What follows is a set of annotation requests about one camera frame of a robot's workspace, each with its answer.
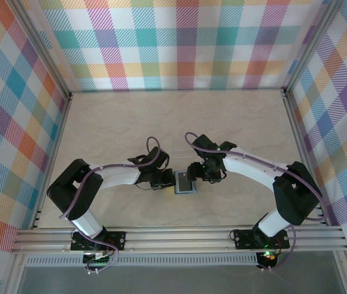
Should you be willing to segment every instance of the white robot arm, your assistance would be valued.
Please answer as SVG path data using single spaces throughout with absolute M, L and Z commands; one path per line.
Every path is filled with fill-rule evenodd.
M 266 214 L 253 228 L 254 239 L 261 246 L 289 225 L 301 225 L 322 200 L 310 173 L 300 162 L 291 165 L 272 162 L 246 153 L 235 144 L 221 145 L 205 135 L 190 143 L 203 159 L 187 169 L 189 181 L 202 178 L 212 184 L 222 181 L 226 172 L 239 173 L 268 187 L 275 195 L 276 208 Z
M 174 186 L 172 169 L 160 169 L 163 163 L 167 166 L 168 161 L 169 155 L 161 149 L 158 152 L 157 147 L 147 156 L 128 159 L 109 168 L 89 165 L 82 159 L 76 159 L 48 188 L 47 195 L 83 235 L 105 241 L 105 228 L 90 211 L 96 194 L 102 189 L 124 184 L 149 182 L 153 190 Z

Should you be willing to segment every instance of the purple cable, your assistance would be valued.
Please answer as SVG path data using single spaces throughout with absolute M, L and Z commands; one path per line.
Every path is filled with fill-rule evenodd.
M 193 132 L 185 133 L 185 140 L 186 140 L 187 144 L 190 145 L 192 148 L 197 149 L 199 151 L 208 152 L 208 153 L 225 153 L 225 154 L 236 155 L 236 156 L 240 156 L 240 157 L 243 157 L 243 158 L 247 158 L 247 159 L 252 160 L 254 162 L 257 162 L 259 164 L 265 165 L 266 167 L 275 168 L 279 172 L 287 173 L 288 175 L 292 176 L 293 178 L 295 178 L 299 182 L 301 182 L 308 190 L 310 190 L 310 192 L 312 194 L 314 194 L 315 197 L 319 200 L 319 203 L 321 204 L 321 206 L 323 208 L 323 213 L 324 213 L 323 217 L 320 217 L 319 219 L 313 219 L 311 217 L 307 217 L 306 220 L 312 221 L 312 222 L 323 222 L 323 221 L 325 221 L 329 217 L 329 215 L 327 213 L 327 209 L 326 209 L 326 204 L 325 204 L 324 200 L 322 199 L 322 197 L 320 196 L 320 194 L 317 192 L 317 190 L 315 190 L 310 184 L 308 184 L 304 179 L 299 177 L 297 174 L 295 174 L 295 173 L 293 173 L 293 172 L 291 172 L 291 171 L 289 171 L 289 170 L 287 170 L 285 168 L 277 167 L 274 164 L 271 164 L 269 162 L 266 162 L 266 161 L 264 161 L 262 159 L 256 158 L 256 157 L 248 155 L 248 154 L 235 152 L 235 151 L 208 150 L 208 149 L 203 149 L 203 148 L 197 147 L 197 146 L 193 145 L 187 139 L 188 135 L 193 135 L 196 138 L 198 138 L 198 136 L 196 134 L 194 134 Z
M 292 232 L 294 234 L 294 240 L 292 242 L 291 250 L 289 250 L 287 257 L 282 262 L 277 264 L 275 267 L 283 265 L 284 263 L 286 263 L 286 261 L 291 256 L 291 253 L 294 252 L 294 249 L 295 249 L 295 246 L 296 246 L 296 230 L 295 230 L 294 226 L 293 225 L 288 225 L 286 228 L 290 228 L 292 230 Z
M 78 230 L 78 232 L 79 232 L 79 234 L 81 234 L 85 239 L 88 239 L 88 240 L 91 241 L 91 242 L 98 243 L 98 244 L 107 246 L 107 247 L 109 247 L 109 248 L 112 248 L 112 249 L 116 252 L 115 258 L 114 258 L 108 265 L 105 265 L 105 266 L 103 266 L 102 268 L 97 269 L 97 270 L 95 271 L 96 274 L 98 274 L 98 273 L 100 273 L 101 271 L 103 271 L 103 270 L 109 268 L 111 265 L 113 265 L 113 263 L 115 263 L 115 262 L 118 260 L 118 257 L 119 257 L 119 249 L 118 249 L 116 246 L 114 246 L 114 245 L 112 245 L 112 244 L 109 244 L 109 243 L 105 243 L 105 242 L 102 242 L 102 241 L 98 241 L 98 240 L 92 239 L 92 238 L 90 238 L 88 235 L 84 234 L 81 230 Z M 87 263 L 86 263 L 86 268 L 87 268 L 87 270 L 88 270 L 90 273 L 92 273 L 92 271 L 91 271 L 90 268 L 89 268 L 89 264 L 90 264 L 90 262 L 87 262 Z
M 149 161 L 149 162 L 147 162 L 147 163 L 145 163 L 145 164 L 139 164 L 139 165 L 107 164 L 107 165 L 103 165 L 102 167 L 96 167 L 96 168 L 92 169 L 92 170 L 89 171 L 89 172 L 85 175 L 85 177 L 82 179 L 81 184 L 80 184 L 79 188 L 77 189 L 77 192 L 75 193 L 75 196 L 74 196 L 73 201 L 71 202 L 71 204 L 70 204 L 70 206 L 68 207 L 68 209 L 67 209 L 61 216 L 59 216 L 59 218 L 60 218 L 60 219 L 64 219 L 65 217 L 67 217 L 67 216 L 69 215 L 69 213 L 70 213 L 71 210 L 73 209 L 75 203 L 77 202 L 77 200 L 78 200 L 78 198 L 79 198 L 79 196 L 80 196 L 80 192 L 81 192 L 83 186 L 85 185 L 86 180 L 89 178 L 89 176 L 90 176 L 92 173 L 94 173 L 94 172 L 96 172 L 96 171 L 99 171 L 99 170 L 104 170 L 104 169 L 110 168 L 110 167 L 123 167 L 123 168 L 125 168 L 125 167 L 129 167 L 129 168 L 146 167 L 146 166 L 148 166 L 148 165 L 151 165 L 153 162 L 155 162 L 155 161 L 157 160 L 157 158 L 159 157 L 159 155 L 160 155 L 160 150 L 161 150 L 161 148 L 160 148 L 160 142 L 159 142 L 159 140 L 157 140 L 155 137 L 148 137 L 148 139 L 147 139 L 147 150 L 148 150 L 148 152 L 149 152 L 149 140 L 150 140 L 150 139 L 153 139 L 154 141 L 156 141 L 157 147 L 158 147 L 157 153 L 156 153 L 155 157 L 154 157 L 151 161 Z

